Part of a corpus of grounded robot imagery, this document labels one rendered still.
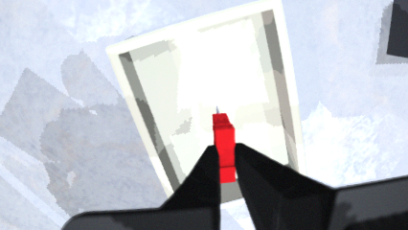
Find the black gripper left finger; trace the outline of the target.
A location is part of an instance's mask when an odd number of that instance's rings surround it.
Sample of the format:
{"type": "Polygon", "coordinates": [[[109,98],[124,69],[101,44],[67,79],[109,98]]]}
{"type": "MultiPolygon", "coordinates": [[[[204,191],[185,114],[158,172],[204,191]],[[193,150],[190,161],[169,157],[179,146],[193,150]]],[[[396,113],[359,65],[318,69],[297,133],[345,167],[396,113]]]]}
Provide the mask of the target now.
{"type": "Polygon", "coordinates": [[[221,230],[220,208],[219,153],[209,145],[160,208],[83,212],[61,230],[221,230]]]}

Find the dark grey fuse block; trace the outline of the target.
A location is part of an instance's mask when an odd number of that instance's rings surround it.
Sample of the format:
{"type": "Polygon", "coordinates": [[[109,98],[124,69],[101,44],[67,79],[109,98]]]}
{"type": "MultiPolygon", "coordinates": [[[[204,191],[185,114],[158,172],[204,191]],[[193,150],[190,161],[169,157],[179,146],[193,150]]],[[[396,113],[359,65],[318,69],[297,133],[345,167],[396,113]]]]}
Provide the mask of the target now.
{"type": "Polygon", "coordinates": [[[393,2],[386,54],[408,58],[408,0],[394,0],[393,2]]]}

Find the red fuse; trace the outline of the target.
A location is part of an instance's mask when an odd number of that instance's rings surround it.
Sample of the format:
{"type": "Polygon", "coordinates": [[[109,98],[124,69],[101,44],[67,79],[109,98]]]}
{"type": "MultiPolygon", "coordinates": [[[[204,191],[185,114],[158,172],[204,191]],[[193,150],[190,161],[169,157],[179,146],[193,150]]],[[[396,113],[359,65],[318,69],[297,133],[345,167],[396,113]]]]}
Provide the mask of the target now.
{"type": "Polygon", "coordinates": [[[214,145],[219,153],[221,183],[235,182],[235,150],[236,134],[227,113],[220,113],[217,105],[213,114],[214,145]]]}

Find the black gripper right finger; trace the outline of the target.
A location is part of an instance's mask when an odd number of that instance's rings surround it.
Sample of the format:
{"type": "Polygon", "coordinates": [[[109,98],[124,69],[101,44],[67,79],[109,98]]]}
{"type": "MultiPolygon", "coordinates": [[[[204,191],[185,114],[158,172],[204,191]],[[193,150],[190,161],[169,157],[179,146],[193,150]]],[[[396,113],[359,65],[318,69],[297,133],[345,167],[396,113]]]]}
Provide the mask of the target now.
{"type": "Polygon", "coordinates": [[[236,143],[238,186],[255,230],[344,230],[408,212],[408,174],[331,187],[236,143]]]}

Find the white shallow tray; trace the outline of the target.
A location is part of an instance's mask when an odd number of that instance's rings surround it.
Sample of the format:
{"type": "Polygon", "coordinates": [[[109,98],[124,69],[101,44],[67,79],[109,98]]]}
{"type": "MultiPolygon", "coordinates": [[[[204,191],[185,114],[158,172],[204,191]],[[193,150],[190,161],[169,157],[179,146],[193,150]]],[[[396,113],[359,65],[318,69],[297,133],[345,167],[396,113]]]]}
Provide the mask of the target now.
{"type": "Polygon", "coordinates": [[[282,0],[208,13],[106,53],[168,198],[214,144],[216,105],[236,143],[307,176],[282,0]]]}

